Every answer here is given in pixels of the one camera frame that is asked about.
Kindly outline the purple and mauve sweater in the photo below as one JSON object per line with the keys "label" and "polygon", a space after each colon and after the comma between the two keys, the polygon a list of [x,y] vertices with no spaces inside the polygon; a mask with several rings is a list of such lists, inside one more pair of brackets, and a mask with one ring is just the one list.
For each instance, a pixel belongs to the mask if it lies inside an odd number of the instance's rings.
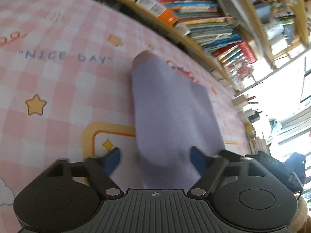
{"label": "purple and mauve sweater", "polygon": [[190,189],[200,178],[190,149],[225,148],[208,90],[145,50],[132,63],[132,95],[144,188]]}

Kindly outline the black power adapter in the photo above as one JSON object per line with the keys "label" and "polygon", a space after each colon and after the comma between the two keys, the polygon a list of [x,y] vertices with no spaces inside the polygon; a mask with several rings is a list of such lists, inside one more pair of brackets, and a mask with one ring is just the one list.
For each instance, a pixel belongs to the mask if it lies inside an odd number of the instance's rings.
{"label": "black power adapter", "polygon": [[250,116],[248,117],[248,119],[249,119],[249,121],[250,121],[251,123],[254,123],[254,122],[256,122],[257,120],[260,120],[260,112],[255,111],[254,114],[252,114],[252,115],[250,115]]}

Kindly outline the beige pen holder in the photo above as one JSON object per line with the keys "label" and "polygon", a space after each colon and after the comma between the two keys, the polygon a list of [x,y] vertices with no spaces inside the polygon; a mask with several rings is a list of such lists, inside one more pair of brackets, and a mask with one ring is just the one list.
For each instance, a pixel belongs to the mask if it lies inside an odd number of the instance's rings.
{"label": "beige pen holder", "polygon": [[232,104],[236,110],[242,110],[245,106],[248,105],[248,100],[245,95],[239,95],[232,100]]}

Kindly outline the colourful origami star jar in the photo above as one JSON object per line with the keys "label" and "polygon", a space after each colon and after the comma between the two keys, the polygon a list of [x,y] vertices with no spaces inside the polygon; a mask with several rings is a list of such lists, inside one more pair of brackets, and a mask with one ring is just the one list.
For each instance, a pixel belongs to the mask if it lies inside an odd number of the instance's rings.
{"label": "colourful origami star jar", "polygon": [[239,57],[227,66],[235,79],[243,82],[246,78],[253,78],[254,68],[246,57]]}

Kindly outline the pink checkered cartoon tablecloth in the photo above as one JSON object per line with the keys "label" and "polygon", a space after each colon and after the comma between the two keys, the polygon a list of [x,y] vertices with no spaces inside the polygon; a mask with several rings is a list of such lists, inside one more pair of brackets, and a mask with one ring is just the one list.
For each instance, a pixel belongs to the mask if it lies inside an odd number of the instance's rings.
{"label": "pink checkered cartoon tablecloth", "polygon": [[229,93],[165,38],[94,0],[1,0],[1,232],[18,232],[13,201],[58,158],[81,160],[84,129],[135,125],[132,61],[152,50],[208,89],[225,142],[247,154]]}

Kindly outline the red thick dictionary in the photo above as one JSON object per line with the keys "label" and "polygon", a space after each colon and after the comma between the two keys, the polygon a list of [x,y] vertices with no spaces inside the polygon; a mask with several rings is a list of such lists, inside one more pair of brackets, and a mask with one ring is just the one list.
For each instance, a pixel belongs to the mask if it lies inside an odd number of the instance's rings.
{"label": "red thick dictionary", "polygon": [[255,53],[253,52],[253,49],[247,43],[247,41],[242,41],[238,43],[238,46],[240,50],[242,51],[242,53],[246,56],[246,59],[250,64],[253,64],[257,61],[257,57]]}

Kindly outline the white charger block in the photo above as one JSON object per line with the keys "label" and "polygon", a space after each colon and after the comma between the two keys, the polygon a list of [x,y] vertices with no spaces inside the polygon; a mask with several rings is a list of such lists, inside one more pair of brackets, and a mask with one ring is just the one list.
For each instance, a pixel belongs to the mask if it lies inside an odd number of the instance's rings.
{"label": "white charger block", "polygon": [[178,31],[179,34],[182,36],[187,36],[190,34],[191,30],[184,24],[182,23],[177,23],[175,25],[175,29]]}

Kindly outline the white and wood bookshelf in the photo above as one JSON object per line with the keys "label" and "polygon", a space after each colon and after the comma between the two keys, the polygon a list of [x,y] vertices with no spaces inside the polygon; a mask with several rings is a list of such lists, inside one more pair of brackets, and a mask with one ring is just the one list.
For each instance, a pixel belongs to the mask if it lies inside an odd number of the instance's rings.
{"label": "white and wood bookshelf", "polygon": [[309,0],[100,0],[122,4],[199,61],[238,94],[253,64],[277,61],[310,46]]}

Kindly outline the white orange flat box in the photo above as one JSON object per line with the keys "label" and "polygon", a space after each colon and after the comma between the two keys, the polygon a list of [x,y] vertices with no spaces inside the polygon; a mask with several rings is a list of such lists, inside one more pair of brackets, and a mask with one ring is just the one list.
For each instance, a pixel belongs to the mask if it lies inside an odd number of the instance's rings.
{"label": "white orange flat box", "polygon": [[136,0],[135,3],[166,25],[172,26],[178,21],[175,13],[157,0]]}

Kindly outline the row of leaning books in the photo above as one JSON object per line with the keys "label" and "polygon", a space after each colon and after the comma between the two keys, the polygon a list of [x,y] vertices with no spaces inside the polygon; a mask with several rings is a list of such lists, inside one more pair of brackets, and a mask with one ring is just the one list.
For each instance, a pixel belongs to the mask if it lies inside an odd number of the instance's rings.
{"label": "row of leaning books", "polygon": [[178,21],[173,26],[177,23],[186,25],[191,30],[187,36],[206,52],[214,52],[243,41],[235,30],[235,19],[221,8],[218,0],[157,1],[177,16]]}

